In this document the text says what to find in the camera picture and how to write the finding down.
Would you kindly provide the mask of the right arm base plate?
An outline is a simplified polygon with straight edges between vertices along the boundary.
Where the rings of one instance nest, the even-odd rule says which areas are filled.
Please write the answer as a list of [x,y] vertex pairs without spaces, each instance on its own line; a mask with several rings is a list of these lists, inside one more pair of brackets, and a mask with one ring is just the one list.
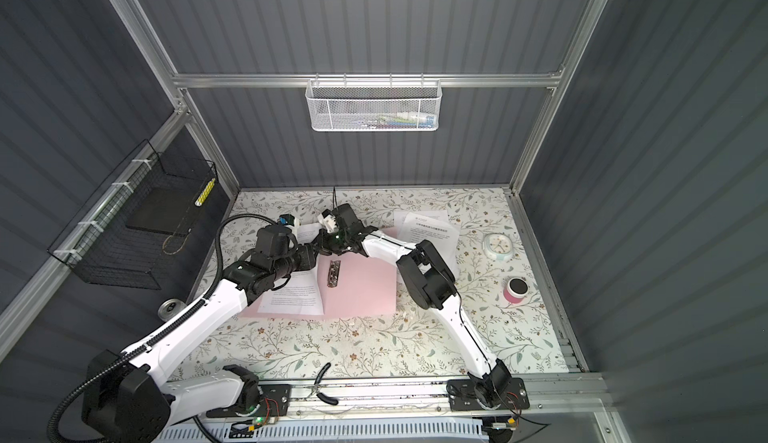
[[530,408],[528,392],[521,378],[513,377],[506,383],[493,385],[470,378],[451,379],[446,384],[452,411],[527,410]]

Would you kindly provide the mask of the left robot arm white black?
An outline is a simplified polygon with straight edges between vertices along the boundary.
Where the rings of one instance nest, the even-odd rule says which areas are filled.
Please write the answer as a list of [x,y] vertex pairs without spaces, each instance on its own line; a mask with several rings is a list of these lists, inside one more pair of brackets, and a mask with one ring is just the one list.
[[268,224],[254,248],[231,264],[216,255],[216,282],[160,328],[119,353],[105,351],[69,396],[81,397],[81,419],[102,442],[151,442],[176,423],[199,420],[219,408],[265,420],[275,411],[258,376],[230,364],[207,377],[170,380],[179,364],[232,316],[290,277],[317,264],[315,243],[301,243],[292,229]]

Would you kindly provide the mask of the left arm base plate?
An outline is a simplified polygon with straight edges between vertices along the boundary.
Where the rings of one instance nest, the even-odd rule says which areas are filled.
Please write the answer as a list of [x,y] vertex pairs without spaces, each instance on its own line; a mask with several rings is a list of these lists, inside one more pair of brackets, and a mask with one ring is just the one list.
[[207,418],[278,418],[287,415],[292,386],[288,384],[261,384],[258,399],[252,403],[236,402],[225,408],[216,408],[205,413]]

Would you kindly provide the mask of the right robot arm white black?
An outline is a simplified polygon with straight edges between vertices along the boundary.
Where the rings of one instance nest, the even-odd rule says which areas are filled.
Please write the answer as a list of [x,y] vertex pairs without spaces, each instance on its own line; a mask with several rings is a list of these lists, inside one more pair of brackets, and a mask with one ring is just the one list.
[[391,237],[364,224],[348,204],[323,210],[317,221],[321,229],[313,242],[321,254],[356,253],[396,266],[411,299],[433,313],[458,345],[479,403],[486,408],[504,403],[511,372],[473,325],[455,276],[431,241],[410,243]]

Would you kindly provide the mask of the printed white paper sheet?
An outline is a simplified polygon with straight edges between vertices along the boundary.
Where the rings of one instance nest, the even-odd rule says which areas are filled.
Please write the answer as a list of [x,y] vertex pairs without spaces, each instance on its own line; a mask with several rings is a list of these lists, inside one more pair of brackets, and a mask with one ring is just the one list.
[[[299,244],[309,243],[306,238],[299,237],[294,232],[293,234]],[[258,298],[258,303],[257,312],[260,315],[281,317],[322,315],[324,310],[317,280],[317,264],[312,270],[293,273],[285,286],[263,293]]]

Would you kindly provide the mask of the pink file folder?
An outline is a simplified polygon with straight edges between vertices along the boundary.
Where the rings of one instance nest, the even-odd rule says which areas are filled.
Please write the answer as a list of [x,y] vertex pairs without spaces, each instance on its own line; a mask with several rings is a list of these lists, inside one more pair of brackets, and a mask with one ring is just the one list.
[[[341,261],[339,283],[327,287],[327,274],[332,260]],[[330,320],[356,317],[390,316],[396,311],[396,267],[381,259],[355,253],[317,258],[317,280],[323,303],[320,316],[281,317],[260,315],[258,299],[242,310],[242,318],[289,318]]]

